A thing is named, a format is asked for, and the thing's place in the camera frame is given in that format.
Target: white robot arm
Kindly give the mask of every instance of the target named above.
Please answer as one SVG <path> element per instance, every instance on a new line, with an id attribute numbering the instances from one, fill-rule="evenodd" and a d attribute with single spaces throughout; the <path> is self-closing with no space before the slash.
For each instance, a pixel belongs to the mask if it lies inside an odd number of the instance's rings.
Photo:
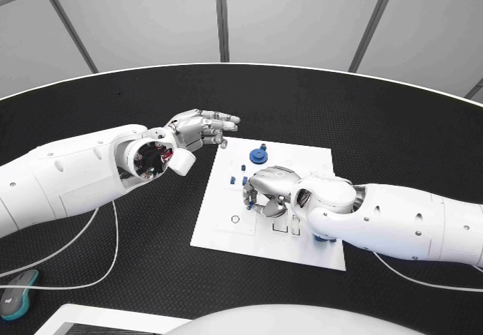
<path id="1" fill-rule="evenodd" d="M 257 194 L 272 199 L 260 206 Z M 249 208 L 266 216 L 292 210 L 315 236 L 406 260 L 483 267 L 483 206 L 413 188 L 342 178 L 300 178 L 285 167 L 257 172 L 244 189 Z"/>
<path id="2" fill-rule="evenodd" d="M 165 127 L 127 125 L 42 145 L 0 167 L 0 237 L 86 213 L 158 179 L 185 176 L 204 144 L 227 147 L 223 131 L 240 118 L 202 110 Z"/>

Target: black round table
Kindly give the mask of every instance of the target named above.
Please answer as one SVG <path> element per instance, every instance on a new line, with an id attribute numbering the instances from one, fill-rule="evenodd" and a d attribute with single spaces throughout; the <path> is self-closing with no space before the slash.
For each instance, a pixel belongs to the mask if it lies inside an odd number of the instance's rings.
<path id="1" fill-rule="evenodd" d="M 335 173 L 355 184 L 410 186 L 483 203 L 483 108 L 406 84 L 296 67 L 161 66 L 31 90 L 0 100 L 0 164 L 63 138 L 126 124 L 163 126 L 194 108 L 241 117 L 231 136 L 331 148 Z M 427 334 L 483 333 L 482 293 L 409 282 L 351 244 L 347 272 L 191 247 L 215 152 L 215 146 L 197 151 L 187 177 L 169 171 L 117 201 L 120 254 L 109 278 L 83 290 L 41 291 L 29 314 L 0 322 L 0 334 L 35 333 L 67 303 L 189 319 L 238 306 L 308 304 L 364 313 Z M 90 216 L 0 239 L 0 272 L 57 251 Z M 96 281 L 114 248 L 106 205 L 80 240 L 38 266 L 41 284 Z M 483 288 L 483 274 L 468 265 L 385 260 L 422 281 Z"/>

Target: white platform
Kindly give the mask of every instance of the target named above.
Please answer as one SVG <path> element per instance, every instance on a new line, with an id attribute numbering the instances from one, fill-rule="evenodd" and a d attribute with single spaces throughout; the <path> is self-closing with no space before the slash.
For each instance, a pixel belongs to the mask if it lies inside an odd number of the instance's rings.
<path id="1" fill-rule="evenodd" d="M 269 161 L 256 165 L 249 155 L 263 143 L 267 144 Z M 312 172 L 335 176 L 331 149 L 228 137 L 228 148 L 218 148 L 192 246 L 345 271 L 342 240 L 316 241 L 305 224 L 298 226 L 292 220 L 290 210 L 276 221 L 247 210 L 243 179 L 274 165 L 290 168 L 300 177 Z M 267 200 L 259 195 L 259 204 L 266 204 Z"/>

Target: white cable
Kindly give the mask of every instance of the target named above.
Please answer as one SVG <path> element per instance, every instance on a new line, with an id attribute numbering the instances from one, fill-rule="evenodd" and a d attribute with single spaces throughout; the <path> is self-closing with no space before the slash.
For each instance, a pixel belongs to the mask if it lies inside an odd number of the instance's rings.
<path id="1" fill-rule="evenodd" d="M 481 269 L 476 265 L 472 265 L 481 272 L 483 272 L 483 269 Z"/>
<path id="2" fill-rule="evenodd" d="M 109 271 L 106 272 L 106 275 L 94 282 L 86 285 L 80 285 L 80 286 L 70 286 L 70 287 L 45 287 L 45 286 L 28 286 L 28 285 L 0 285 L 0 289 L 2 288 L 31 288 L 34 290 L 77 290 L 78 288 L 88 288 L 90 286 L 94 286 L 96 284 L 101 283 L 101 281 L 104 280 L 104 278 L 109 276 L 109 274 L 112 273 L 114 264 L 116 264 L 116 258 L 119 257 L 119 212 L 116 211 L 116 204 L 113 201 L 113 208 L 114 208 L 114 217 L 116 217 L 116 252 L 114 252 L 114 259 L 113 259 L 113 263 L 112 263 L 112 267 L 109 268 Z"/>
<path id="3" fill-rule="evenodd" d="M 398 274 L 404 279 L 409 279 L 409 281 L 411 281 L 413 283 L 422 284 L 424 286 L 430 286 L 430 288 L 445 288 L 446 290 L 466 291 L 466 292 L 483 292 L 483 288 L 458 288 L 455 286 L 443 286 L 443 285 L 436 285 L 436 284 L 426 283 L 424 281 L 417 281 L 416 279 L 407 277 L 404 274 L 401 274 L 398 271 L 396 271 L 391 268 L 390 264 L 383 260 L 380 255 L 377 253 L 374 253 L 374 254 L 375 254 L 375 257 L 383 261 L 383 264 L 393 270 L 393 272 L 396 274 Z"/>
<path id="4" fill-rule="evenodd" d="M 26 265 L 24 267 L 19 267 L 18 269 L 15 269 L 12 271 L 5 272 L 3 274 L 0 274 L 0 278 L 5 277 L 5 276 L 8 276 L 9 274 L 15 274 L 16 272 L 21 272 L 21 271 L 26 270 L 28 268 L 39 265 L 47 260 L 50 260 L 54 256 L 57 256 L 68 248 L 68 246 L 75 242 L 75 240 L 81 237 L 84 231 L 88 229 L 88 226 L 91 225 L 91 222 L 94 220 L 94 217 L 96 217 L 97 213 L 99 213 L 99 208 L 94 211 L 94 214 L 91 216 L 91 220 L 88 221 L 88 224 L 83 228 L 81 232 L 78 232 L 78 234 L 75 235 L 75 238 L 67 243 L 67 245 L 57 252 L 54 252 L 54 254 L 51 254 L 51 256 L 48 256 L 47 258 L 42 258 L 38 262 L 35 262 L 35 263 L 32 263 L 32 264 L 29 264 L 29 265 Z"/>

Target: gray wall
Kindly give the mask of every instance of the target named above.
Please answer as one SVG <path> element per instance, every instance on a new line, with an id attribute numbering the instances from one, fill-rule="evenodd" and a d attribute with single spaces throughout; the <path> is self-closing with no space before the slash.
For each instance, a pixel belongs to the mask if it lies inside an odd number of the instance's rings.
<path id="1" fill-rule="evenodd" d="M 483 78 L 482 0 L 57 1 L 101 72 L 217 62 L 224 32 L 230 61 L 349 70 L 375 22 L 358 73 L 459 96 Z M 0 64 L 0 97 L 91 73 L 50 0 L 0 6 Z"/>

